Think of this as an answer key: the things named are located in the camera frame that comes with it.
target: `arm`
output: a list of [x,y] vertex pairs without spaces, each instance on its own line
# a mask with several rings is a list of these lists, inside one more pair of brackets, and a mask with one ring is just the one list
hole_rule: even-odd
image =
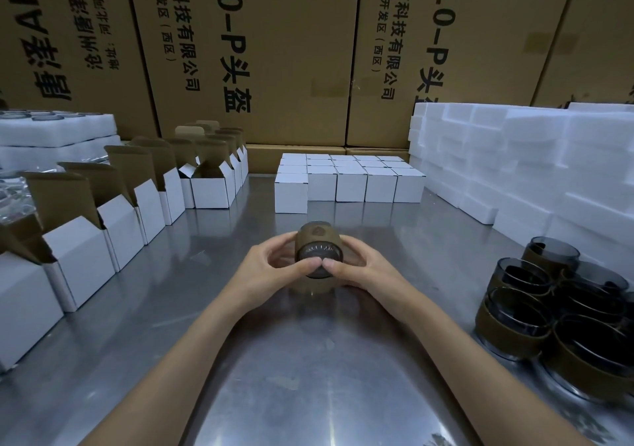
[[368,291],[425,347],[485,446],[591,446],[564,418],[416,290],[376,250],[342,236],[360,265],[324,259],[334,276]]
[[277,290],[321,265],[309,258],[287,267],[285,245],[295,232],[254,246],[222,292],[84,439],[82,446],[176,446],[220,347],[235,323]]

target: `reflective metal surface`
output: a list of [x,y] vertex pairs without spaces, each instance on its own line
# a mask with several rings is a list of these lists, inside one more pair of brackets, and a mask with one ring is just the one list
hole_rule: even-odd
[[[273,178],[229,211],[188,210],[0,378],[0,445],[75,446],[186,331],[249,247],[326,220],[381,251],[471,332],[496,261],[522,248],[433,194],[273,213]],[[634,443],[634,406],[584,401],[538,365],[498,359],[600,445]],[[284,290],[223,346],[185,445],[478,445],[424,350],[376,302]]]

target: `hand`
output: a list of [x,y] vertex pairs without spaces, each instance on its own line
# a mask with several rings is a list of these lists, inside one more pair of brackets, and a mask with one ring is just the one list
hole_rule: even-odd
[[289,246],[296,235],[288,232],[253,246],[221,294],[238,301],[246,312],[264,304],[289,283],[311,274],[321,266],[321,258],[294,262],[294,249]]
[[368,291],[392,316],[403,320],[403,306],[417,290],[377,250],[348,235],[341,239],[357,257],[345,257],[342,263],[324,259],[324,269]]

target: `person's left arm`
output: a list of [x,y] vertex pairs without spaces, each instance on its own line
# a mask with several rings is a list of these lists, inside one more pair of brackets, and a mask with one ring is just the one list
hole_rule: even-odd
[[81,446],[177,446],[220,347],[235,323],[277,290],[321,266],[309,258],[286,267],[290,232],[253,246],[231,281],[163,359]]

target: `glass cup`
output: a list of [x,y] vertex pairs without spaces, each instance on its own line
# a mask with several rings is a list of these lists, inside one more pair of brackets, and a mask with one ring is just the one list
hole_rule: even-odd
[[495,266],[487,292],[495,288],[513,288],[543,299],[550,294],[550,276],[540,267],[516,258],[502,258]]
[[566,279],[588,282],[617,296],[620,296],[630,287],[623,276],[603,266],[586,261],[579,261],[574,271],[562,269],[561,273],[559,273],[559,281],[565,281]]
[[528,243],[522,259],[541,267],[552,278],[557,278],[562,269],[576,269],[579,255],[579,251],[566,242],[537,236]]
[[597,284],[584,281],[560,281],[553,290],[558,315],[579,314],[618,326],[627,313],[625,301]]
[[550,310],[524,291],[487,291],[475,316],[475,334],[484,346],[505,359],[536,357],[553,323]]
[[634,381],[634,348],[622,331],[587,316],[564,315],[544,343],[542,362],[583,398],[617,401]]

